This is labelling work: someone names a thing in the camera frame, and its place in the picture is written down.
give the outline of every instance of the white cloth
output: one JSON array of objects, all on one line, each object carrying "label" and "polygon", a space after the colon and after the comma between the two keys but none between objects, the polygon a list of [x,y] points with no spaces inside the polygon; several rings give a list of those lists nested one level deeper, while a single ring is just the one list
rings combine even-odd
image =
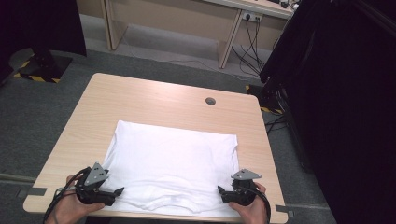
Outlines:
[{"label": "white cloth", "polygon": [[234,134],[204,133],[120,120],[103,167],[101,190],[125,187],[106,210],[238,217],[217,186],[232,190],[239,170]]}]

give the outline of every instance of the person's left hand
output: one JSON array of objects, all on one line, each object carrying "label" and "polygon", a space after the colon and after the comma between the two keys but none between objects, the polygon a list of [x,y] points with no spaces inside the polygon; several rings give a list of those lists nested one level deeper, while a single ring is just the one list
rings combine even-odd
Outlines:
[{"label": "person's left hand", "polygon": [[[68,176],[66,179],[66,183],[72,177],[73,176],[71,175]],[[78,222],[81,218],[87,216],[89,213],[98,211],[104,207],[105,205],[103,203],[84,204],[78,199],[74,190],[67,190],[64,193],[64,197],[52,210],[46,221],[46,224],[74,224]]]}]

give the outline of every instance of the light wood tabletop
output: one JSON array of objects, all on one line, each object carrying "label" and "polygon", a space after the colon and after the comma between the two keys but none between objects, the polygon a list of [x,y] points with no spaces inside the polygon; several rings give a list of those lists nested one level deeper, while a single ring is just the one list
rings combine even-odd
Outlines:
[{"label": "light wood tabletop", "polygon": [[[206,98],[216,103],[209,105]],[[44,196],[29,195],[24,209],[45,213],[56,189],[68,175],[103,162],[118,120],[212,133],[236,134],[240,168],[262,175],[272,207],[272,223],[285,223],[285,205],[273,155],[256,97],[227,91],[183,86],[107,74],[93,75],[72,116],[38,176],[34,188]],[[97,211],[93,216],[241,222],[240,217],[175,217],[155,214]]]}]

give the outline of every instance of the gray carpet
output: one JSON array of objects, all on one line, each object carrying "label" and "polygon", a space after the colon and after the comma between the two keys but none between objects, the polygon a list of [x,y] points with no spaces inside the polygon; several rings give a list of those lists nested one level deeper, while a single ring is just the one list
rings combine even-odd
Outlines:
[{"label": "gray carpet", "polygon": [[[17,52],[11,58],[11,66],[17,69],[30,54],[29,50]],[[247,84],[261,85],[257,79],[239,80],[221,73],[96,51],[88,51],[87,58],[69,56],[74,61],[58,84],[11,77],[0,88],[0,174],[38,176],[94,73],[240,93],[246,92]],[[270,113],[262,115],[266,122],[277,118]],[[315,177],[300,167],[288,129],[270,132],[269,139],[285,202],[293,212],[288,223],[335,223]],[[0,180],[2,223],[41,223],[42,216],[28,214],[22,208],[23,198],[19,192],[30,186]],[[136,222],[148,221],[114,218],[111,223]]]}]

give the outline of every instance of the desk leg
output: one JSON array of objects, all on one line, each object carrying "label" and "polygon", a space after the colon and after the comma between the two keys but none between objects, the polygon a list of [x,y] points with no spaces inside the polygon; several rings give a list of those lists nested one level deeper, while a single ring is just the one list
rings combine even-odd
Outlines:
[{"label": "desk leg", "polygon": [[233,28],[231,29],[227,42],[224,41],[219,42],[218,45],[219,68],[225,68],[225,64],[227,63],[228,56],[230,55],[230,51],[233,46],[233,40],[235,39],[236,32],[238,31],[242,17],[243,17],[242,9],[238,9],[235,16],[235,20],[233,21]]},{"label": "desk leg", "polygon": [[110,50],[116,49],[119,45],[122,37],[128,29],[128,23],[121,21],[114,21],[112,18],[112,6],[111,1],[106,0],[104,6],[104,19],[106,25],[106,33],[107,33],[107,46]]}]

